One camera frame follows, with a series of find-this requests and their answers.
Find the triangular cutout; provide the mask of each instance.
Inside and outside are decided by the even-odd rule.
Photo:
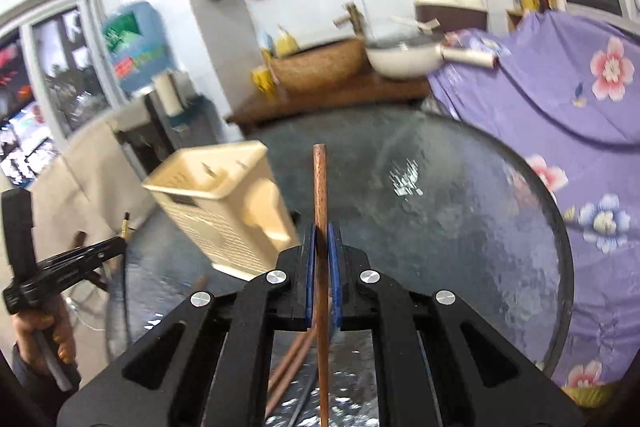
[[[158,389],[162,384],[162,379],[167,369],[169,369],[169,364],[180,343],[184,328],[183,323],[175,323],[171,326],[140,356],[126,365],[122,371],[122,376],[152,391]]]
[[[460,324],[460,329],[485,387],[495,387],[518,376],[516,365],[471,323]]]

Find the green label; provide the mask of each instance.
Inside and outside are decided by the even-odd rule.
[[[138,21],[133,13],[121,15],[111,21],[104,28],[103,34],[110,53],[118,53],[121,48],[128,46],[142,36],[140,28],[138,28]]]

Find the beige plastic container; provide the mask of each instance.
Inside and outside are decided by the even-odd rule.
[[[266,152],[258,141],[181,149],[143,184],[214,268],[245,280],[300,244]]]

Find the hand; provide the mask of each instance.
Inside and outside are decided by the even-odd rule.
[[[58,344],[58,358],[64,363],[76,360],[76,341],[69,322],[69,315],[62,297],[58,295],[47,305],[47,312],[25,310],[13,316],[20,357],[41,375],[49,375],[47,362],[33,336],[35,330],[54,326],[53,340]]]

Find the cooking pot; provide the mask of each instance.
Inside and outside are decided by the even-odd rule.
[[[444,33],[405,34],[365,43],[367,57],[374,70],[387,78],[407,80],[433,73],[446,60],[495,68],[497,55],[451,48],[445,45]]]

